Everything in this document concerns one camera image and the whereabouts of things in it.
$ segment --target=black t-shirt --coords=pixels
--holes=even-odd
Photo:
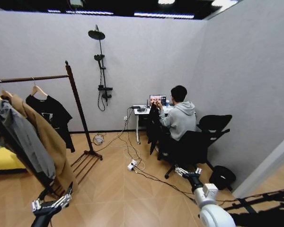
[[[50,125],[65,141],[66,148],[69,148],[72,152],[74,152],[75,148],[67,127],[67,123],[70,119],[72,119],[72,117],[66,111],[64,106],[50,96],[47,96],[45,100],[40,100],[29,95],[26,98],[26,103],[50,123]]]

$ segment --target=man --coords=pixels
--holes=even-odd
[[[176,141],[179,141],[186,131],[195,131],[195,105],[190,101],[184,102],[186,95],[187,90],[181,85],[171,90],[171,101],[174,108],[170,110],[167,117],[161,102],[156,102],[160,109],[160,123],[169,128],[170,136]]]

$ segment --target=robotic arm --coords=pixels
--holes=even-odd
[[[202,169],[197,168],[194,173],[176,167],[176,173],[187,179],[192,185],[192,192],[200,208],[200,219],[205,227],[235,227],[231,215],[216,205],[217,187],[213,183],[202,184],[199,180]]]
[[[32,202],[32,211],[36,218],[31,227],[47,227],[52,217],[69,205],[72,198],[72,183],[66,194],[56,201],[44,202],[47,193],[48,191],[45,189],[40,193],[38,199]]]

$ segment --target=monitor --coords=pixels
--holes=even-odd
[[[162,105],[166,104],[166,95],[150,95],[150,105],[153,102],[161,101]]]

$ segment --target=ceiling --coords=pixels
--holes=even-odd
[[[49,9],[66,13],[75,10],[74,0],[0,0],[0,8],[8,11],[48,12]],[[83,7],[77,10],[106,11],[114,16],[133,17],[135,12],[194,15],[204,19],[220,7],[212,6],[213,0],[175,0],[173,4],[161,5],[158,0],[83,0]]]

